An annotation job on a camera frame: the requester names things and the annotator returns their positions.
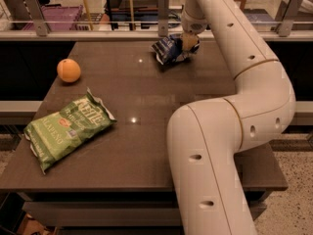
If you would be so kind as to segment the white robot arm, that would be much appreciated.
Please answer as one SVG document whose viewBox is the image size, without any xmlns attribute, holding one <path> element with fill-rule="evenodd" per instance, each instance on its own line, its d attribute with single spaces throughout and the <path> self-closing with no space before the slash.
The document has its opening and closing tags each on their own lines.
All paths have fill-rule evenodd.
<svg viewBox="0 0 313 235">
<path fill-rule="evenodd" d="M 236 93 L 174 112 L 167 150 L 185 235 L 257 235 L 234 156 L 280 135 L 295 111 L 291 81 L 234 0 L 186 0 L 184 30 L 211 29 Z"/>
</svg>

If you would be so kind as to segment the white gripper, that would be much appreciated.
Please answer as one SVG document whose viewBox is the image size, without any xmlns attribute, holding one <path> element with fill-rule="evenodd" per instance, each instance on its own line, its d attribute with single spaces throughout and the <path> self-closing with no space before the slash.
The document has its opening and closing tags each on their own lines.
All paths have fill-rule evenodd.
<svg viewBox="0 0 313 235">
<path fill-rule="evenodd" d="M 181 35 L 182 50 L 196 51 L 199 47 L 199 38 L 197 34 L 204 32 L 207 28 L 207 21 L 203 14 L 192 15 L 186 10 L 181 17 L 181 25 L 185 32 Z"/>
</svg>

